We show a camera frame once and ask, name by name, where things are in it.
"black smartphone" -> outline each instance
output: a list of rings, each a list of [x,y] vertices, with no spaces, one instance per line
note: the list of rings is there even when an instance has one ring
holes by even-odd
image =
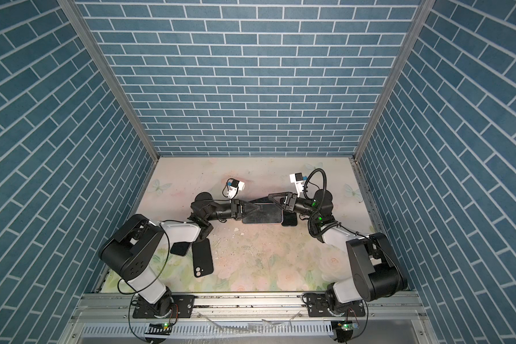
[[[298,217],[295,212],[283,211],[283,222],[282,226],[294,227],[298,224]]]

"blue brick wallpaper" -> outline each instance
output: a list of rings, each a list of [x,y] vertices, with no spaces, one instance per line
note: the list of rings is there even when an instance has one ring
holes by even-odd
[[[350,156],[419,0],[77,4],[162,156]]]
[[[516,1],[436,1],[362,166],[440,341],[516,343]]]
[[[0,343],[59,339],[151,160],[55,0],[0,0]]]

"robotic arm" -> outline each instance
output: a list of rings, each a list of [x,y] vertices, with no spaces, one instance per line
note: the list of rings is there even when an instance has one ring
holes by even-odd
[[[149,303],[155,315],[164,316],[171,310],[172,293],[149,262],[159,245],[168,244],[170,250],[177,242],[193,242],[199,231],[195,224],[165,221],[156,225],[136,214],[103,244],[99,258]]]
[[[305,193],[306,185],[318,171],[323,175],[323,188],[310,199]],[[308,216],[308,231],[312,237],[347,252],[353,276],[328,286],[325,298],[329,309],[344,313],[354,300],[371,301],[405,289],[407,280],[387,237],[382,233],[362,236],[346,230],[335,220],[332,195],[326,189],[322,169],[312,171],[308,179],[297,175],[298,194],[275,193],[268,195],[268,199],[284,211]],[[232,181],[230,187],[238,182]],[[166,221],[156,225],[142,215],[134,215],[102,246],[99,258],[150,304],[157,317],[165,316],[172,308],[172,293],[149,267],[157,247],[168,244],[170,249],[177,242],[200,242],[213,229],[210,221],[241,220],[260,209],[259,205],[239,199],[217,203],[210,193],[202,192],[191,203],[189,220],[193,223]],[[373,265],[371,258],[379,263]]]

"work surface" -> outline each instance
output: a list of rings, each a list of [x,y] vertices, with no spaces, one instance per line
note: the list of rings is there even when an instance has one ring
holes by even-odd
[[[350,230],[371,233],[371,220],[347,158],[162,158],[138,207],[137,213],[153,220],[185,220],[190,204],[202,191],[223,199],[228,178],[245,183],[237,198],[254,200],[270,193],[295,192],[289,174],[308,175],[320,167],[327,174],[333,195],[333,214]],[[321,174],[311,179],[321,185]],[[309,196],[316,187],[309,185]],[[308,234],[307,222],[295,227],[280,224],[243,224],[212,221],[210,239],[214,272],[193,275],[191,249],[185,257],[170,255],[160,280],[173,292],[315,291],[351,276],[345,253],[320,243]],[[160,271],[167,255],[159,247],[151,260]],[[117,292],[119,277],[110,272],[101,292]],[[124,282],[122,291],[129,291]]]

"mounting plate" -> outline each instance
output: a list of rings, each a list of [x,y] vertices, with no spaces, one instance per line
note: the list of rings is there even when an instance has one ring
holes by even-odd
[[[327,300],[325,299],[325,294],[316,294],[316,293],[309,293],[304,296],[306,299],[306,303],[308,304],[307,310],[308,310],[308,316],[310,318],[323,318],[325,316],[338,316],[338,314],[333,314],[329,310],[329,307],[327,305]],[[363,301],[357,300],[352,301],[349,303],[348,308],[351,308],[356,316],[365,316],[365,308],[363,307]],[[342,316],[353,316],[354,313],[350,312],[348,314],[348,311],[344,312]]]
[[[191,318],[193,311],[193,302],[195,296],[193,295],[172,295],[174,304],[178,305],[178,319]],[[153,316],[151,306],[147,302],[141,302],[139,307],[134,307],[134,313],[132,313],[133,319],[158,319]]]

